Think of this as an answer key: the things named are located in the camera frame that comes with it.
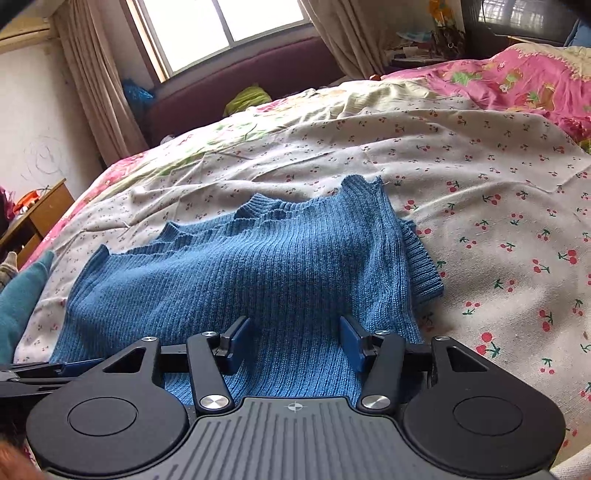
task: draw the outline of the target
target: floral bedspread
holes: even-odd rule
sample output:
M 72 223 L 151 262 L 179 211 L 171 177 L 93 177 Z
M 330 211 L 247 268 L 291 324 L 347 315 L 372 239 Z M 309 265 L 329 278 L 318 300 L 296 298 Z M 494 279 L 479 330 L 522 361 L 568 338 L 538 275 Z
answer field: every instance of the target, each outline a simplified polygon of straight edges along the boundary
M 543 115 L 591 153 L 591 48 L 520 43 L 488 60 L 456 60 L 384 78 L 422 78 L 486 110 Z
M 591 157 L 549 119 L 483 111 L 411 81 L 348 82 L 119 165 L 50 234 L 56 259 L 15 361 L 51 356 L 100 244 L 125 251 L 168 220 L 230 212 L 255 192 L 301 201 L 334 194 L 348 174 L 379 175 L 444 282 L 416 312 L 425 337 L 451 335 L 552 398 L 568 427 L 557 462 L 591 475 Z M 561 480 L 573 471 L 555 469 Z

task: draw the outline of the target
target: gray ribbed plate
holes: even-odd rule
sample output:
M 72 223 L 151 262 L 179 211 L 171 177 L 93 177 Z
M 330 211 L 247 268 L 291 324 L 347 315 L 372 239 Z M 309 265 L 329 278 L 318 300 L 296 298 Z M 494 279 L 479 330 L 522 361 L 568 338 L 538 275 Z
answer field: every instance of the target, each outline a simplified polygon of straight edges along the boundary
M 414 453 L 392 421 L 360 414 L 344 398 L 246 398 L 233 413 L 202 417 L 174 454 L 126 478 L 465 480 Z

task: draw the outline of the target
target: metal screw cap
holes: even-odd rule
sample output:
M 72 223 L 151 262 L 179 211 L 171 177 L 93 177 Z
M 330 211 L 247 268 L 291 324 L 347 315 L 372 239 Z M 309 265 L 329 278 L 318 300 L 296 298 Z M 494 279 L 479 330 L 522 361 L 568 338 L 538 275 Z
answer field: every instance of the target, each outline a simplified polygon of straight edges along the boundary
M 390 399 L 383 395 L 368 395 L 361 400 L 361 404 L 371 410 L 383 410 L 390 406 Z
M 206 395 L 199 400 L 199 404 L 208 410 L 219 410 L 227 407 L 229 403 L 230 399 L 223 395 Z

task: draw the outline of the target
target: black circular pad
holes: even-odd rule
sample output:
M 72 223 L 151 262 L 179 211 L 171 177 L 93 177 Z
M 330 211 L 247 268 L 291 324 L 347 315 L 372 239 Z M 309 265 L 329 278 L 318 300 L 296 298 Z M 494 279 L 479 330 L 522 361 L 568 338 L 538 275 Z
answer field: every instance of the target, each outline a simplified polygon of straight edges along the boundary
M 91 375 L 41 400 L 27 418 L 39 463 L 62 476 L 123 476 L 177 445 L 189 426 L 185 408 L 136 376 Z
M 120 398 L 92 398 L 79 403 L 68 415 L 72 428 L 83 435 L 104 437 L 122 432 L 138 416 L 132 403 Z
M 470 478 L 549 468 L 565 428 L 549 398 L 504 372 L 451 373 L 408 403 L 402 425 L 427 460 Z
M 520 409 L 496 397 L 467 398 L 456 405 L 453 416 L 469 432 L 491 436 L 513 432 L 523 419 Z

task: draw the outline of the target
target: wooden nightstand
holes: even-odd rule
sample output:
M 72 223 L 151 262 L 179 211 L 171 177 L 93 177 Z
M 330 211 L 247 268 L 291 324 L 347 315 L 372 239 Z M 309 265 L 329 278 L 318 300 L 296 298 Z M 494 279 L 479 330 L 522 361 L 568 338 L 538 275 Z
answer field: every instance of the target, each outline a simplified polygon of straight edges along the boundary
M 65 180 L 60 181 L 10 224 L 0 238 L 0 259 L 14 251 L 18 255 L 18 268 L 25 264 L 49 230 L 74 203 L 64 182 Z

